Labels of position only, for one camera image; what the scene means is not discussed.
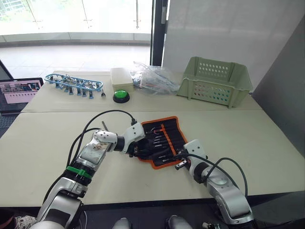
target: cable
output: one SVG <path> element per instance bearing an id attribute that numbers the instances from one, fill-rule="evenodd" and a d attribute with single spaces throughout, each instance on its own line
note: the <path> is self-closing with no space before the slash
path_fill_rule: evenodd
<path id="1" fill-rule="evenodd" d="M 69 152 L 69 155 L 68 155 L 67 166 L 69 166 L 69 164 L 70 164 L 70 159 L 71 159 L 71 156 L 72 156 L 72 151 L 73 151 L 73 148 L 74 148 L 74 146 L 75 146 L 77 140 L 80 138 L 79 144 L 78 144 L 78 146 L 77 146 L 77 150 L 76 150 L 76 152 L 75 152 L 75 155 L 74 155 L 74 157 L 73 157 L 71 163 L 72 163 L 73 161 L 76 160 L 76 157 L 77 157 L 78 152 L 79 152 L 80 147 L 81 147 L 81 142 L 82 142 L 82 139 L 83 139 L 83 137 L 84 137 L 84 134 L 87 133 L 87 132 L 89 132 L 89 131 L 91 131 L 91 130 L 100 129 L 100 128 L 91 128 L 91 129 L 88 129 L 88 130 L 87 130 L 87 128 L 88 128 L 88 126 L 90 125 L 90 123 L 91 123 L 94 119 L 96 119 L 97 117 L 99 117 L 100 115 L 103 115 L 103 114 L 106 114 L 106 113 L 109 113 L 109 112 L 122 112 L 122 113 L 125 113 L 125 114 L 129 115 L 129 116 L 132 118 L 132 125 L 136 123 L 136 120 L 134 119 L 134 117 L 133 117 L 130 113 L 128 113 L 127 111 L 122 111 L 122 110 L 109 110 L 109 111 L 104 111 L 104 112 L 99 113 L 98 115 L 96 115 L 95 117 L 93 117 L 93 118 L 87 123 L 87 125 L 85 126 L 84 130 L 82 131 L 82 133 L 74 140 L 73 144 L 71 145 L 70 152 Z M 52 183 L 52 185 L 51 185 L 50 188 L 48 189 L 48 191 L 47 191 L 47 193 L 46 193 L 46 195 L 45 195 L 45 197 L 44 197 L 44 199 L 43 199 L 43 203 L 46 201 L 46 199 L 47 199 L 48 195 L 50 194 L 52 188 L 53 188 L 54 185 L 60 180 L 61 177 L 62 177 L 62 174 Z"/>
<path id="2" fill-rule="evenodd" d="M 125 113 L 125 114 L 129 115 L 130 118 L 132 118 L 132 125 L 136 123 L 136 120 L 134 119 L 134 117 L 133 117 L 130 113 L 128 113 L 127 111 L 122 111 L 122 110 L 109 110 L 109 111 L 104 111 L 104 112 L 101 112 L 101 113 L 97 114 L 95 117 L 93 117 L 93 118 L 87 123 L 87 125 L 86 125 L 85 128 L 84 128 L 84 130 L 82 131 L 82 133 L 81 133 L 81 138 L 80 138 L 80 141 L 79 141 L 79 143 L 78 143 L 78 146 L 77 146 L 77 149 L 76 149 L 74 158 L 72 159 L 72 162 L 75 161 L 76 156 L 78 155 L 78 152 L 79 152 L 79 150 L 80 150 L 80 148 L 81 148 L 82 139 L 83 139 L 84 134 L 85 134 L 85 132 L 86 132 L 88 126 L 90 125 L 90 123 L 91 123 L 94 119 L 96 119 L 97 117 L 99 117 L 99 116 L 101 116 L 101 115 L 103 115 L 103 114 L 109 113 L 109 112 L 122 112 L 122 113 Z"/>
<path id="3" fill-rule="evenodd" d="M 214 164 L 213 162 L 211 162 L 211 161 L 209 161 L 209 160 L 207 160 L 207 159 L 205 159 L 205 158 L 203 158 L 203 157 L 201 157 L 201 156 L 195 155 L 195 154 L 178 154 L 178 155 L 176 155 L 174 158 L 181 157 L 181 156 L 186 156 L 186 157 L 187 157 L 187 156 L 193 156 L 193 157 L 196 157 L 196 158 L 198 158 L 198 159 L 201 159 L 202 161 L 205 161 L 205 162 L 211 164 L 213 167 L 210 169 L 210 171 L 208 172 L 208 174 L 207 174 L 207 176 L 206 176 L 205 179 L 207 179 L 207 178 L 209 177 L 209 175 L 211 174 L 211 172 L 212 172 L 215 168 L 218 168 L 220 171 L 222 171 L 222 172 L 232 181 L 232 183 L 234 184 L 234 186 L 236 186 L 237 188 L 239 188 L 239 187 L 237 186 L 237 184 L 235 183 L 235 181 L 232 179 L 232 177 L 231 177 L 227 172 L 225 172 L 222 168 L 220 168 L 220 167 L 218 166 L 218 164 L 219 164 L 221 161 L 223 161 L 223 160 L 232 161 L 232 162 L 239 168 L 239 170 L 240 170 L 240 172 L 241 172 L 241 174 L 242 174 L 242 176 L 243 176 L 243 179 L 244 179 L 244 196 L 245 196 L 246 198 L 248 197 L 248 183 L 247 183 L 246 176 L 244 175 L 244 172 L 243 172 L 242 168 L 239 166 L 239 164 L 238 164 L 236 161 L 234 161 L 233 159 L 228 158 L 228 157 L 223 157 L 223 158 L 220 158 L 220 159 Z"/>
<path id="4" fill-rule="evenodd" d="M 79 218 L 78 223 L 80 224 L 80 228 L 82 229 L 81 218 Z"/>
<path id="5" fill-rule="evenodd" d="M 193 156 L 193 157 L 196 157 L 198 159 L 201 159 L 202 161 L 205 161 L 205 162 L 211 164 L 212 166 L 215 165 L 212 161 L 209 161 L 209 160 L 207 160 L 207 159 L 205 159 L 201 156 L 198 156 L 196 154 L 178 154 L 178 155 L 174 156 L 174 158 L 188 157 L 188 156 Z M 226 171 L 224 171 L 222 168 L 220 168 L 217 165 L 215 167 L 218 168 L 220 171 L 222 171 L 232 181 L 232 183 L 235 187 L 239 188 L 238 185 L 235 183 L 235 181 L 232 179 L 232 177 Z"/>
<path id="6" fill-rule="evenodd" d="M 85 218 L 86 218 L 86 220 L 85 220 L 85 228 L 84 229 L 87 229 L 88 216 L 87 216 L 86 211 L 84 211 L 84 214 L 85 214 Z"/>
<path id="7" fill-rule="evenodd" d="M 87 132 L 89 132 L 89 131 L 91 131 L 91 130 L 99 130 L 99 129 L 100 129 L 100 128 L 91 128 L 91 129 L 86 130 L 85 133 L 87 133 Z M 66 166 L 66 167 L 68 167 L 69 164 L 70 164 L 70 159 L 71 159 L 71 156 L 72 156 L 73 148 L 74 148 L 74 146 L 75 146 L 77 140 L 78 140 L 80 137 L 81 137 L 81 135 L 78 135 L 77 138 L 76 138 L 76 139 L 74 140 L 74 142 L 72 143 L 72 146 L 71 146 L 71 148 L 70 148 L 70 152 L 69 152 L 69 156 L 68 156 L 67 166 Z M 62 174 L 61 174 L 61 175 L 51 184 L 51 186 L 50 186 L 50 188 L 48 189 L 46 195 L 44 196 L 43 203 L 46 201 L 46 199 L 47 199 L 48 195 L 50 194 L 52 188 L 53 188 L 54 185 L 60 180 L 61 176 L 62 176 Z"/>
<path id="8" fill-rule="evenodd" d="M 247 179 L 246 179 L 246 176 L 244 175 L 244 172 L 242 170 L 242 168 L 239 166 L 239 164 L 234 161 L 233 159 L 229 158 L 229 157 L 222 157 L 220 158 L 213 166 L 212 168 L 210 169 L 210 171 L 207 173 L 207 175 L 205 176 L 204 180 L 206 180 L 207 178 L 209 178 L 210 174 L 213 172 L 213 170 L 216 168 L 216 166 L 221 162 L 221 161 L 224 161 L 224 160 L 228 160 L 228 161 L 232 161 L 240 170 L 242 176 L 243 176 L 243 179 L 244 179 L 244 196 L 247 198 L 248 197 L 248 183 L 247 183 Z"/>
<path id="9" fill-rule="evenodd" d="M 86 130 L 85 133 L 87 133 L 87 132 L 89 132 L 89 131 L 91 131 L 91 130 L 100 130 L 100 128 L 91 128 L 91 129 Z M 68 167 L 69 164 L 70 164 L 70 160 L 71 160 L 73 148 L 74 148 L 74 146 L 75 146 L 77 140 L 80 139 L 80 137 L 81 137 L 81 134 L 78 135 L 78 137 L 74 140 L 74 142 L 73 142 L 72 145 L 71 145 L 70 152 L 69 152 L 69 156 L 68 156 L 68 160 L 67 160 L 67 166 L 66 166 L 66 167 Z"/>

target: white box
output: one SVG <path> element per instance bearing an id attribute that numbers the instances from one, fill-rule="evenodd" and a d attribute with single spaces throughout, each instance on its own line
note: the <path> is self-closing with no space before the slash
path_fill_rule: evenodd
<path id="1" fill-rule="evenodd" d="M 124 90 L 132 92 L 133 81 L 130 71 L 126 68 L 111 68 L 110 69 L 111 83 L 114 91 Z"/>

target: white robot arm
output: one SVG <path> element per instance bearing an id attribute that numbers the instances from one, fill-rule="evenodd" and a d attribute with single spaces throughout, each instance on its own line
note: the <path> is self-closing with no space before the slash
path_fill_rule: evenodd
<path id="1" fill-rule="evenodd" d="M 193 140 L 184 145 L 182 154 L 195 154 L 206 158 L 206 154 L 199 140 Z M 204 183 L 209 193 L 216 200 L 218 208 L 227 225 L 238 228 L 253 222 L 253 214 L 243 193 L 233 185 L 232 181 L 222 171 L 215 168 L 207 179 L 206 176 L 213 167 L 201 159 L 186 156 L 176 169 L 187 166 L 189 173 L 197 183 Z"/>
<path id="2" fill-rule="evenodd" d="M 31 229 L 67 229 L 77 225 L 80 207 L 94 173 L 105 158 L 106 152 L 126 153 L 132 142 L 145 137 L 140 123 L 129 127 L 122 136 L 105 130 L 93 133 L 92 140 L 80 151 L 64 173 L 57 179 Z"/>

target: table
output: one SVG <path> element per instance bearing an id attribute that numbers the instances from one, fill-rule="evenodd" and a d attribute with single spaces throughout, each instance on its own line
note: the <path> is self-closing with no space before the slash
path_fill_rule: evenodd
<path id="1" fill-rule="evenodd" d="M 130 93 L 130 101 L 124 104 L 114 103 L 112 100 L 113 89 L 108 72 L 56 72 L 68 73 L 75 77 L 102 81 L 106 98 L 101 98 L 101 92 L 94 92 L 94 99 L 69 95 L 64 90 L 56 89 L 55 84 L 46 82 L 38 91 L 32 101 L 22 112 L 99 112 L 110 109 L 125 111 L 204 111 L 228 110 L 227 106 L 202 102 L 175 95 L 148 95 L 137 90 Z M 247 95 L 239 107 L 232 110 L 261 110 L 255 100 Z"/>
<path id="2" fill-rule="evenodd" d="M 40 206 L 55 178 L 65 169 L 74 138 L 97 112 L 21 113 L 0 139 L 2 207 Z M 211 161 L 228 156 L 243 168 L 249 195 L 305 190 L 305 161 L 281 130 L 262 110 L 132 112 L 139 121 L 171 115 L 179 117 L 187 140 L 199 139 Z M 122 133 L 127 115 L 105 114 L 112 132 Z M 83 143 L 91 138 L 87 134 Z M 230 162 L 221 166 L 244 190 L 239 170 Z M 119 152 L 106 155 L 83 199 L 85 204 L 210 198 L 206 188 L 186 169 L 154 170 L 149 163 Z"/>

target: glass railing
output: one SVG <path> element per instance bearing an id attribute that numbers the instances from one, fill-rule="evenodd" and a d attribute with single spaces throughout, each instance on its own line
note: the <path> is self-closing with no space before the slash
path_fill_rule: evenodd
<path id="1" fill-rule="evenodd" d="M 151 33 L 152 0 L 0 0 L 0 35 Z"/>

